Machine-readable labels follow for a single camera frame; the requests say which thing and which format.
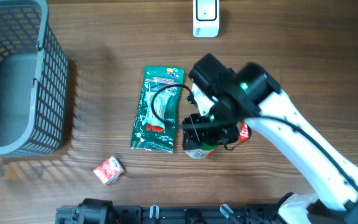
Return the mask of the green 3M glove package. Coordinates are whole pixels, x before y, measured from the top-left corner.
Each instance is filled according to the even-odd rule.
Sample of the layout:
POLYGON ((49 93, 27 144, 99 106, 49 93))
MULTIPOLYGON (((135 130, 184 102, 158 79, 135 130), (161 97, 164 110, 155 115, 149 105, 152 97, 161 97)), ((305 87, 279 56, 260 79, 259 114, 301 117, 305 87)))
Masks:
POLYGON ((176 85, 184 83, 184 75, 185 70, 182 68, 161 65, 145 66, 137 113, 132 130, 131 149, 173 152, 177 108, 181 95, 181 88, 176 85), (154 106, 154 99, 159 93, 168 93, 172 96, 167 103, 164 118, 160 118, 154 108, 152 108, 152 113, 165 125, 165 129, 162 132, 155 132, 154 128, 149 130, 150 128, 146 124, 142 125, 142 121, 147 113, 145 93, 148 91, 155 92, 151 106, 154 106))

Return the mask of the green lid jar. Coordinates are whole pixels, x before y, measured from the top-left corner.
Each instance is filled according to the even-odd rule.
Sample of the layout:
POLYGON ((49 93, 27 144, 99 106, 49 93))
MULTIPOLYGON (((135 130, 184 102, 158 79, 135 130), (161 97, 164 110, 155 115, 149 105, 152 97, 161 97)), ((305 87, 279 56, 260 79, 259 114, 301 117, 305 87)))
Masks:
POLYGON ((216 148, 217 146, 202 144, 198 149, 185 150, 185 153, 193 159, 205 159, 210 158, 216 148))

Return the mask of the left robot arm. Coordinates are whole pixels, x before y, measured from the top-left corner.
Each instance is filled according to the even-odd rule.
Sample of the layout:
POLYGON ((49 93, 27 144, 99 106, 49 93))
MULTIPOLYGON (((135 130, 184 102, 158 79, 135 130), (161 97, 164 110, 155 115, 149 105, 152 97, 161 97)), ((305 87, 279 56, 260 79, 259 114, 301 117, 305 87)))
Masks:
POLYGON ((119 221, 119 214, 112 201, 86 198, 73 209, 73 223, 114 224, 119 221))

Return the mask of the light green wipes packet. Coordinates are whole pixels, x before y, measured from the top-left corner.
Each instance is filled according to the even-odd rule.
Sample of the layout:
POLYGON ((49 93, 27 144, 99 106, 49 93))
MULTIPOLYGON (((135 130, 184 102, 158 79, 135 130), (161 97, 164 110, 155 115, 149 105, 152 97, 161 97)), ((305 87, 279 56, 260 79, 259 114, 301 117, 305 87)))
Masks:
POLYGON ((172 97, 168 93, 159 93, 154 99, 154 106, 151 106, 152 99, 155 92, 148 91, 145 93, 145 101, 147 103, 147 113, 142 121, 142 125, 146 124, 151 129, 154 128, 155 132, 162 132, 165 129, 165 125, 152 113, 152 108, 160 118, 164 118, 167 103, 172 97))

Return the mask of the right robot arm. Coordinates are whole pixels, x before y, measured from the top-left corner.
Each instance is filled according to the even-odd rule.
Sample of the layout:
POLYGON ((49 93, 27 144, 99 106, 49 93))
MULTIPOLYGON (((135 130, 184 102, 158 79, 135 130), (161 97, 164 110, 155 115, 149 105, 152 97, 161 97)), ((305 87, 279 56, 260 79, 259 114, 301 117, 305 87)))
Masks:
POLYGON ((290 193, 278 204, 284 223, 358 223, 358 167, 315 130, 263 67, 238 72, 207 54, 189 73, 188 101, 198 109, 182 123, 183 149, 204 159, 217 146, 246 140, 237 127, 270 141, 305 177, 312 194, 290 193))

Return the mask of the small red box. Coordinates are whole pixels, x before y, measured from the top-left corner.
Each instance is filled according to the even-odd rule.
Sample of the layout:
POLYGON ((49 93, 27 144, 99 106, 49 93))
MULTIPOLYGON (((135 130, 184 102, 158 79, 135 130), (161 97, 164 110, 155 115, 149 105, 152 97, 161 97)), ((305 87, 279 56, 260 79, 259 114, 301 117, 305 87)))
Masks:
POLYGON ((250 136, 251 136, 250 127, 248 127, 246 122, 243 122, 241 130, 239 131, 239 140, 242 142, 247 142, 250 136))

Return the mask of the small red sachet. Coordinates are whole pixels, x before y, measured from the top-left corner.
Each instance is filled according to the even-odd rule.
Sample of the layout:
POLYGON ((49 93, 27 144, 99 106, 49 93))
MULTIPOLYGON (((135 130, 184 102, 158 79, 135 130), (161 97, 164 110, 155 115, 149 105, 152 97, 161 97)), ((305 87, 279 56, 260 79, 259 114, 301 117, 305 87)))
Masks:
POLYGON ((101 181, 102 184, 108 185, 117 181, 117 178, 125 171, 124 166, 120 160, 111 156, 101 165, 94 169, 93 173, 101 181))

